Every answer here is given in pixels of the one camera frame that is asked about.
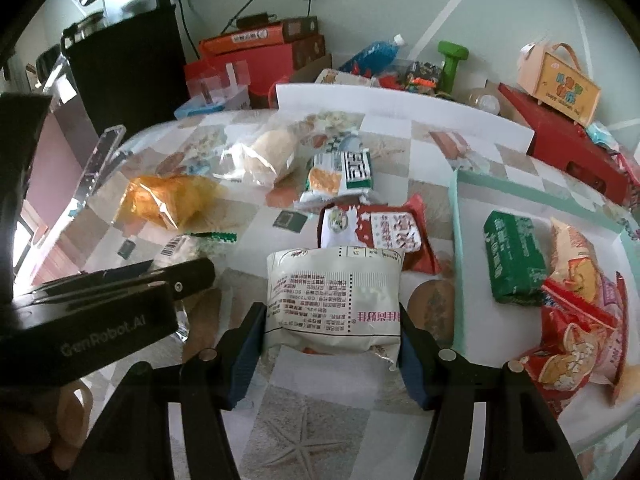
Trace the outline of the person's left hand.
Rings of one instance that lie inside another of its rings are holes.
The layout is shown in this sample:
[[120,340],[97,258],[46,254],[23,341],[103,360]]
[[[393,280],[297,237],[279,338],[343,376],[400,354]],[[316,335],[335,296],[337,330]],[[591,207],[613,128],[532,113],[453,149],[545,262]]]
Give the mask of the person's left hand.
[[69,472],[86,442],[92,407],[81,379],[32,398],[2,393],[1,433],[33,472]]

